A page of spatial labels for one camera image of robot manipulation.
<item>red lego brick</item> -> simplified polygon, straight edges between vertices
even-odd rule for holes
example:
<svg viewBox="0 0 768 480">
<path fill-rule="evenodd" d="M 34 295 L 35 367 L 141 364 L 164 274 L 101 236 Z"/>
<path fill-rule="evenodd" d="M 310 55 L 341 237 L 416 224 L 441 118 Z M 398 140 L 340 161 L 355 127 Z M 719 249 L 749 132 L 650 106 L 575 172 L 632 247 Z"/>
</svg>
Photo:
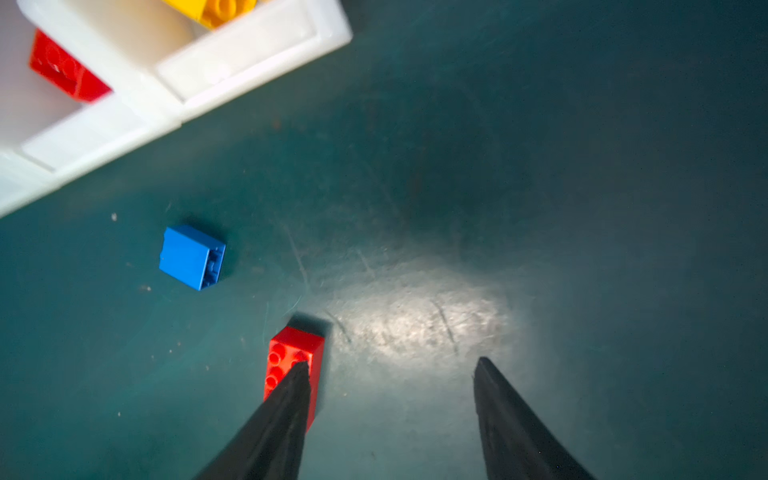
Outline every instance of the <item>red lego brick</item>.
<svg viewBox="0 0 768 480">
<path fill-rule="evenodd" d="M 270 341 L 270 352 L 266 358 L 265 400 L 293 365 L 304 361 L 309 363 L 312 392 L 310 393 L 310 414 L 306 420 L 307 430 L 315 419 L 317 388 L 320 384 L 320 367 L 323 364 L 325 344 L 326 340 L 321 336 L 287 326 Z"/>
<path fill-rule="evenodd" d="M 92 102 L 111 89 L 45 33 L 37 30 L 29 67 L 77 101 Z"/>
</svg>

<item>yellow brick in container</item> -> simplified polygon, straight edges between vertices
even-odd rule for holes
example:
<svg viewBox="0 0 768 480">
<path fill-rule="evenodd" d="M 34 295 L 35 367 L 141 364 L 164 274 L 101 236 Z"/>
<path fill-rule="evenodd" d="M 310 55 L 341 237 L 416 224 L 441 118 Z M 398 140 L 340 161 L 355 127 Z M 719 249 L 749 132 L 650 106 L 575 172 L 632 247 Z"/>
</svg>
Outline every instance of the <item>yellow brick in container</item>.
<svg viewBox="0 0 768 480">
<path fill-rule="evenodd" d="M 216 28 L 229 20 L 250 12 L 257 0 L 165 0 L 179 12 L 208 28 Z"/>
</svg>

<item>blue lego brick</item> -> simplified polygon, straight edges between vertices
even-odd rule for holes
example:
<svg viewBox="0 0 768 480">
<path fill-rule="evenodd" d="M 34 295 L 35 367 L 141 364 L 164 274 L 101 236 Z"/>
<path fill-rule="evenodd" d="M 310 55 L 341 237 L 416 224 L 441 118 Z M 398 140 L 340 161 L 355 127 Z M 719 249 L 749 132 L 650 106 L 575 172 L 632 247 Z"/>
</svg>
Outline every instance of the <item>blue lego brick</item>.
<svg viewBox="0 0 768 480">
<path fill-rule="evenodd" d="M 160 270 L 196 290 L 219 281 L 226 245 L 188 225 L 165 230 Z"/>
</svg>

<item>white plastic container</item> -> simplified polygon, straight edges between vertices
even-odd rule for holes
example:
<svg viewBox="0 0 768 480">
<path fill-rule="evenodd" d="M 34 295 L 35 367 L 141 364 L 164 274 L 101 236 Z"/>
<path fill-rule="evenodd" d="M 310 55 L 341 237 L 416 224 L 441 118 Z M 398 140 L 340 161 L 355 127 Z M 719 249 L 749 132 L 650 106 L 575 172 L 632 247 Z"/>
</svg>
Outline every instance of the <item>white plastic container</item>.
<svg viewBox="0 0 768 480">
<path fill-rule="evenodd" d="M 28 66 L 34 37 L 18 6 L 0 2 L 0 217 L 180 126 L 114 95 L 72 100 Z"/>
<path fill-rule="evenodd" d="M 338 0 L 269 0 L 196 38 L 160 0 L 17 0 L 121 97 L 186 121 L 349 43 Z"/>
<path fill-rule="evenodd" d="M 215 31 L 161 0 L 17 3 L 0 2 L 0 217 L 352 39 L 339 0 L 269 0 Z M 113 93 L 78 104 L 34 73 L 33 24 Z"/>
</svg>

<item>lego brick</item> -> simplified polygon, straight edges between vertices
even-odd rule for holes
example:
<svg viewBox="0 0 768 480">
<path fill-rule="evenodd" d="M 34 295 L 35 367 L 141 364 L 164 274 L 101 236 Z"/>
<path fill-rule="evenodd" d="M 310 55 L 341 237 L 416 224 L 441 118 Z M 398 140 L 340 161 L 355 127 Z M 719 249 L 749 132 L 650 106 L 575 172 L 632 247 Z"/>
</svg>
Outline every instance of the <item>lego brick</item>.
<svg viewBox="0 0 768 480">
<path fill-rule="evenodd" d="M 257 0 L 165 0 L 208 28 L 216 28 L 256 7 Z"/>
<path fill-rule="evenodd" d="M 320 368 L 323 364 L 323 348 L 326 340 L 312 333 L 303 332 L 287 326 L 270 340 L 270 351 L 266 358 L 266 378 L 264 379 L 264 400 L 278 383 L 298 362 L 307 362 L 310 366 L 310 412 L 306 421 L 309 430 L 315 419 L 317 389 L 320 384 Z"/>
<path fill-rule="evenodd" d="M 29 67 L 76 101 L 93 102 L 111 89 L 45 33 L 37 30 Z"/>
<path fill-rule="evenodd" d="M 188 225 L 165 230 L 160 270 L 196 290 L 219 281 L 226 245 Z"/>
</svg>

